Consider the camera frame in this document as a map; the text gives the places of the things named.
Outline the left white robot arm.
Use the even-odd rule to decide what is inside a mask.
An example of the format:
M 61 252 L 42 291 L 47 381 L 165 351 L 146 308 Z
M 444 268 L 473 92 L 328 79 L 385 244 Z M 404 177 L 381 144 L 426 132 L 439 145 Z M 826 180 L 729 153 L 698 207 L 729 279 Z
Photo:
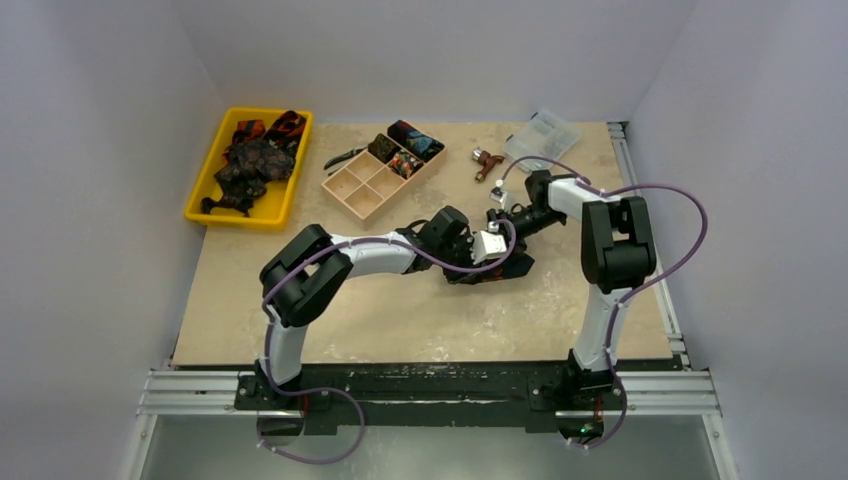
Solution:
M 512 250 L 510 228 L 492 223 L 472 232 L 466 217 L 444 207 L 430 220 L 383 235 L 351 237 L 321 225 L 302 230 L 261 271 L 261 308 L 269 318 L 258 362 L 259 395 L 272 408 L 297 399 L 296 377 L 309 325 L 328 308 L 345 281 L 376 274 L 404 275 L 438 265 L 474 275 L 498 265 Z

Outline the wooden compartment box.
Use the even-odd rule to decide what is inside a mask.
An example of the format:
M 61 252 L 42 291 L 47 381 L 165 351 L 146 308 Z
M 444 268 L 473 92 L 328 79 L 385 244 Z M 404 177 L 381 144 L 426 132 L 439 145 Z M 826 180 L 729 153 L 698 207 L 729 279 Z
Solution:
M 367 149 L 348 161 L 321 183 L 329 198 L 337 201 L 357 218 L 366 220 L 396 203 L 402 195 L 429 180 L 445 163 L 447 147 L 409 180 L 404 180 Z

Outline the rolled colourful floral tie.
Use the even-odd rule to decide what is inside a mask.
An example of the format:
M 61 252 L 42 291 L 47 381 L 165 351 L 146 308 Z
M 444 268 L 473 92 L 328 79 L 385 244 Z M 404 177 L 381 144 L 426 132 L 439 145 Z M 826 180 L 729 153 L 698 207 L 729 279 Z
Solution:
M 390 158 L 387 165 L 399 177 L 409 180 L 425 163 L 414 155 L 404 150 L 399 150 Z

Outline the dark orange floral tie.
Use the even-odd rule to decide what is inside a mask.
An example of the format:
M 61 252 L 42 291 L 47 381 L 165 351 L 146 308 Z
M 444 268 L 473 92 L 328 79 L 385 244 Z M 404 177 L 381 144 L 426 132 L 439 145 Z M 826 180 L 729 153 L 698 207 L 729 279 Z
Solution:
M 497 267 L 491 268 L 495 260 L 485 261 L 481 267 L 487 267 L 484 271 L 487 276 L 482 283 L 511 280 L 526 276 L 535 264 L 535 259 L 523 250 L 513 251 L 509 257 Z

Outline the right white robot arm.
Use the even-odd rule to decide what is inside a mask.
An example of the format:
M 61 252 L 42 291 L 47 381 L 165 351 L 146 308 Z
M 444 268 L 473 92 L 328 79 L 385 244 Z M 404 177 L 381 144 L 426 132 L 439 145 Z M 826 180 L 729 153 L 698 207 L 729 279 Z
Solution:
M 646 201 L 592 187 L 574 174 L 536 170 L 525 180 L 529 202 L 512 201 L 503 180 L 490 192 L 499 203 L 491 220 L 512 222 L 518 238 L 555 223 L 580 225 L 580 265 L 589 285 L 581 331 L 569 351 L 556 395 L 584 407 L 615 387 L 620 323 L 632 297 L 656 270 L 657 255 Z

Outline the brown metal pipe fitting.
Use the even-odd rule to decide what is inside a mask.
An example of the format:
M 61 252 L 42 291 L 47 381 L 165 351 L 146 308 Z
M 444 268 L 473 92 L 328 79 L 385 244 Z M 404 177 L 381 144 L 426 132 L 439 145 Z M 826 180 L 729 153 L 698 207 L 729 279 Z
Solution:
M 503 155 L 493 155 L 482 148 L 475 148 L 472 151 L 471 160 L 479 166 L 474 180 L 476 183 L 482 183 L 497 165 L 504 162 L 505 157 Z

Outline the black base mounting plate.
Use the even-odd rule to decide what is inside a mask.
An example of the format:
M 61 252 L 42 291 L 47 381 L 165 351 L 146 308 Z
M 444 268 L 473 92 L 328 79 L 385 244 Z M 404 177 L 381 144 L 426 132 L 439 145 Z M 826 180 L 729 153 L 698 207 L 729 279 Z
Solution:
M 555 393 L 566 360 L 306 364 L 286 395 L 259 367 L 238 377 L 234 407 L 263 417 L 305 417 L 308 435 L 340 426 L 522 428 L 594 440 L 605 410 L 619 410 L 622 388 L 563 398 Z

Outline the rolled olive patterned tie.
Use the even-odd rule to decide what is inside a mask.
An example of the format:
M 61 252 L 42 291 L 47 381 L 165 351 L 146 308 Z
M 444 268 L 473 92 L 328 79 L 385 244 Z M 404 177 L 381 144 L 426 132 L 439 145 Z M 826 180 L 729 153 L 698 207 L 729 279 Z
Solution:
M 389 163 L 400 151 L 401 147 L 391 138 L 379 133 L 367 145 L 367 151 L 383 164 Z

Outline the rolled blue floral tie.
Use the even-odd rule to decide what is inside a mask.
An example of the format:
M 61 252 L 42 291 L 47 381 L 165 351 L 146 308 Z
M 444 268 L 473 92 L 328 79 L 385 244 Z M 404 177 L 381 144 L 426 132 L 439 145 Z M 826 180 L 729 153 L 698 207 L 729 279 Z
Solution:
M 387 128 L 387 136 L 422 162 L 429 162 L 445 149 L 441 141 L 403 120 L 391 124 Z

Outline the dark patterned tie pile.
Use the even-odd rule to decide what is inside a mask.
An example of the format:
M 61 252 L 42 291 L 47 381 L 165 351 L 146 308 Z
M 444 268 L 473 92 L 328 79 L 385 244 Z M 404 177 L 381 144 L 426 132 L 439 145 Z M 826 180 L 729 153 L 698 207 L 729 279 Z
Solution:
M 216 208 L 231 209 L 249 218 L 255 202 L 267 193 L 267 184 L 288 180 L 295 166 L 295 157 L 263 140 L 239 143 L 230 151 L 229 161 L 213 176 L 221 197 L 204 197 L 200 210 L 211 214 Z

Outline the black pliers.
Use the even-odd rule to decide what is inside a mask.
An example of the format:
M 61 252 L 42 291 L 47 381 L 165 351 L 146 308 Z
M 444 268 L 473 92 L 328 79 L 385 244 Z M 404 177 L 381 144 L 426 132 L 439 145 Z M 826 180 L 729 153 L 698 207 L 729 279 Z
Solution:
M 323 166 L 324 172 L 331 176 L 340 168 L 342 168 L 348 161 L 355 158 L 357 155 L 361 154 L 366 150 L 366 147 L 360 147 L 351 149 L 343 154 L 337 155 L 329 159 Z

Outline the clear plastic organizer box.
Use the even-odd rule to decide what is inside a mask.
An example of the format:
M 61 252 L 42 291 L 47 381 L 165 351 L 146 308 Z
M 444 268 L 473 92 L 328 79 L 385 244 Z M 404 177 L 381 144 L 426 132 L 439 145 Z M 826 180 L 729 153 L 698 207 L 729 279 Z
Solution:
M 550 169 L 552 164 L 539 157 L 559 161 L 579 142 L 582 134 L 576 123 L 563 120 L 548 110 L 540 110 L 506 139 L 503 153 L 506 160 L 524 172 Z

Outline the red black striped tie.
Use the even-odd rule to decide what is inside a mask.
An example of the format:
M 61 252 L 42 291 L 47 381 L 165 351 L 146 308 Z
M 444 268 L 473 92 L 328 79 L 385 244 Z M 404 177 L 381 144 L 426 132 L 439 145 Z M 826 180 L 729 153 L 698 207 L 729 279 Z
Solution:
M 224 150 L 223 159 L 229 161 L 234 146 L 251 140 L 263 140 L 292 157 L 298 153 L 307 125 L 307 117 L 294 110 L 282 113 L 269 127 L 263 120 L 255 118 L 241 120 L 231 136 L 231 144 Z

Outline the yellow plastic bin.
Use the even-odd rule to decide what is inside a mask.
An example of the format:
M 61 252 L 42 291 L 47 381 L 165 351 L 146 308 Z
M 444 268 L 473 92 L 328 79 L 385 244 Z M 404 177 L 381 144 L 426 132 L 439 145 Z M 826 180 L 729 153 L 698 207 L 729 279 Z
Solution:
M 281 231 L 290 217 L 314 116 L 232 107 L 210 147 L 184 216 L 207 227 Z

